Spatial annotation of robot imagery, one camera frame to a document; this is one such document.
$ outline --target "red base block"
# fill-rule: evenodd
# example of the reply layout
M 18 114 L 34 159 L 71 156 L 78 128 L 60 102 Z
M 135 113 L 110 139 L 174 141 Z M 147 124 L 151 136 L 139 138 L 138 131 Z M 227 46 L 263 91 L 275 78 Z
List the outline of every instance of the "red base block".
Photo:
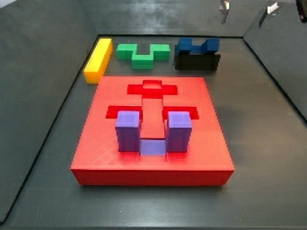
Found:
M 115 131 L 118 109 L 114 108 L 129 110 L 133 108 L 133 111 L 141 111 L 145 116 L 150 113 L 142 103 L 145 98 L 150 98 L 150 90 L 145 90 L 147 94 L 141 94 L 142 90 L 134 93 L 129 90 L 131 85 L 142 85 L 145 80 L 154 83 L 155 97 L 153 98 L 162 99 L 161 116 L 165 119 L 167 119 L 167 111 L 191 113 L 194 129 L 187 153 L 146 156 L 118 151 Z M 167 85 L 162 86 L 162 89 L 171 88 L 171 91 L 159 90 L 157 85 L 159 81 Z M 217 186 L 226 184 L 234 173 L 234 164 L 205 79 L 105 76 L 94 97 L 71 170 L 82 185 Z

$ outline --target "yellow block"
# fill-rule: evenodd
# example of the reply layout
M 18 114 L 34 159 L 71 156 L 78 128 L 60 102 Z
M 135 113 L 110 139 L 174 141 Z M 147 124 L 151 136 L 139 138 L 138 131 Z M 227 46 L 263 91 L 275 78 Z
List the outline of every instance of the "yellow block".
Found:
M 113 54 L 113 39 L 101 39 L 91 54 L 84 76 L 88 84 L 98 84 L 105 75 Z

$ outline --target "green block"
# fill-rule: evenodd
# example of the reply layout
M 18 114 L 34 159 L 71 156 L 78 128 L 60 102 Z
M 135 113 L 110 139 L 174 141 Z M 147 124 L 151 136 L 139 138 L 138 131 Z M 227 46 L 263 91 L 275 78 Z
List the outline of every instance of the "green block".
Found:
M 135 65 L 153 65 L 154 66 L 154 52 L 147 55 L 141 55 L 134 52 L 133 54 L 133 66 Z
M 169 60 L 171 56 L 171 47 L 166 44 L 151 44 L 150 51 L 154 52 L 155 60 Z
M 117 55 L 121 60 L 131 60 L 134 52 L 137 52 L 137 44 L 119 44 Z
M 133 69 L 154 69 L 154 63 L 149 65 L 137 65 L 133 64 Z

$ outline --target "building block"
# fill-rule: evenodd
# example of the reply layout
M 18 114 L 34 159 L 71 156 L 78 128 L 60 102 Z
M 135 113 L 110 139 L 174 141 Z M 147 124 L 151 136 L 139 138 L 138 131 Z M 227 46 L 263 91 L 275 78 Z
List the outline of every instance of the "building block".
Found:
M 119 111 L 115 128 L 119 151 L 138 152 L 141 145 L 139 111 Z
M 215 54 L 219 51 L 219 39 L 209 39 L 202 45 L 205 54 Z
M 154 52 L 149 55 L 133 54 L 133 68 L 134 69 L 153 69 L 154 68 Z
M 175 69 L 217 71 L 219 60 L 221 54 L 181 54 L 175 59 Z
M 155 60 L 169 60 L 171 57 L 170 45 L 151 44 L 150 51 L 154 53 Z
M 133 60 L 133 69 L 154 69 L 155 60 L 169 60 L 171 56 L 171 48 L 167 44 L 151 44 L 149 54 L 138 54 L 137 44 L 119 44 L 117 49 L 118 58 L 121 60 Z
M 175 48 L 175 56 L 179 55 L 179 53 L 190 54 L 193 49 L 193 38 L 181 38 L 178 42 L 178 46 Z
M 98 84 L 105 75 L 113 54 L 113 39 L 101 39 L 84 68 L 88 84 Z
M 187 152 L 191 132 L 193 121 L 190 118 L 190 112 L 170 111 L 167 126 L 167 152 Z
M 114 128 L 117 111 L 122 108 L 142 110 L 142 131 L 147 110 L 153 111 L 153 108 L 143 108 L 145 95 L 147 100 L 151 97 L 162 100 L 165 124 L 170 111 L 190 113 L 194 130 L 186 153 L 142 155 L 119 151 Z M 94 96 L 71 171 L 82 185 L 226 184 L 234 173 L 234 164 L 205 78 L 105 76 Z
M 182 38 L 175 46 L 175 68 L 178 70 L 217 71 L 221 54 L 219 39 L 207 39 L 201 45 L 193 45 L 191 38 Z
M 141 140 L 141 155 L 166 155 L 166 140 Z
M 191 51 L 197 54 L 215 54 L 219 51 L 219 39 L 207 39 L 201 45 L 193 45 L 191 38 L 181 38 L 175 48 L 175 56 L 179 54 L 190 54 Z
M 138 50 L 137 44 L 119 44 L 117 49 L 117 56 L 119 60 L 131 60 L 133 54 Z

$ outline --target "purple block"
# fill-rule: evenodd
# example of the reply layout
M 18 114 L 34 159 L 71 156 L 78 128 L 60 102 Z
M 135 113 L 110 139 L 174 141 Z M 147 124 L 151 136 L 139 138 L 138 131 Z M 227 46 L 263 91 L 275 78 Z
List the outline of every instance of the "purple block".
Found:
M 117 127 L 139 127 L 139 111 L 119 111 Z
M 119 151 L 139 152 L 139 111 L 119 111 L 115 129 Z
M 191 132 L 190 112 L 171 111 L 169 113 L 167 152 L 187 152 Z
M 142 139 L 141 140 L 141 154 L 142 155 L 166 155 L 166 140 Z

